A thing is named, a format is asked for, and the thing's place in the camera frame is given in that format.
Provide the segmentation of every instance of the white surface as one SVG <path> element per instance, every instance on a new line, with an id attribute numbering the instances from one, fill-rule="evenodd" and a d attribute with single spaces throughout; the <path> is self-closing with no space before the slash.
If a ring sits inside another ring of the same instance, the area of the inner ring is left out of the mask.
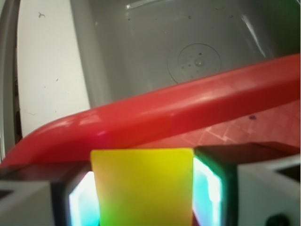
<path id="1" fill-rule="evenodd" d="M 2 180 L 0 190 L 12 191 L 0 199 L 0 225 L 55 225 L 49 182 Z"/>
<path id="2" fill-rule="evenodd" d="M 23 136 L 89 109 L 70 1 L 21 1 L 17 32 Z"/>
<path id="3" fill-rule="evenodd" d="M 300 164 L 300 155 L 238 166 L 238 225 L 265 225 L 283 213 L 300 225 L 300 183 L 276 170 Z"/>

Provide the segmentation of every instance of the sink drain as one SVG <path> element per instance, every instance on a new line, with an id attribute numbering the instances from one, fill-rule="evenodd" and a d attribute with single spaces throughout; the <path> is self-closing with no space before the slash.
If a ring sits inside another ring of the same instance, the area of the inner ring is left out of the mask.
<path id="1" fill-rule="evenodd" d="M 178 52 L 171 51 L 168 69 L 173 79 L 181 83 L 218 73 L 221 69 L 221 59 L 214 48 L 195 43 Z"/>

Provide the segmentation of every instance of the dark speck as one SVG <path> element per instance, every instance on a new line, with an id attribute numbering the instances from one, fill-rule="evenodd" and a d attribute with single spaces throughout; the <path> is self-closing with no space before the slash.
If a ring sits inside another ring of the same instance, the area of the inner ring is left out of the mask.
<path id="1" fill-rule="evenodd" d="M 251 119 L 251 120 L 256 120 L 257 118 L 256 118 L 255 115 L 250 115 L 250 116 L 249 116 L 249 119 Z"/>

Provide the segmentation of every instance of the yellow rectangle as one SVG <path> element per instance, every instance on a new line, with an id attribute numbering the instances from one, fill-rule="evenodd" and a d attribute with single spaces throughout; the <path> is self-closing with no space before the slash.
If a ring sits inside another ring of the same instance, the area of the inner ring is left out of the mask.
<path id="1" fill-rule="evenodd" d="M 99 150 L 91 163 L 101 225 L 191 225 L 193 149 Z"/>

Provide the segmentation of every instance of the sink basin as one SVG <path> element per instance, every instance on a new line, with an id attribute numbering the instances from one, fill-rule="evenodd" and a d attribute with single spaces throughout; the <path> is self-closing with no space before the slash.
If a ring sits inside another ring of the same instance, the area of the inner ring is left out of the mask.
<path id="1" fill-rule="evenodd" d="M 91 107 L 300 52 L 296 0 L 73 0 Z"/>

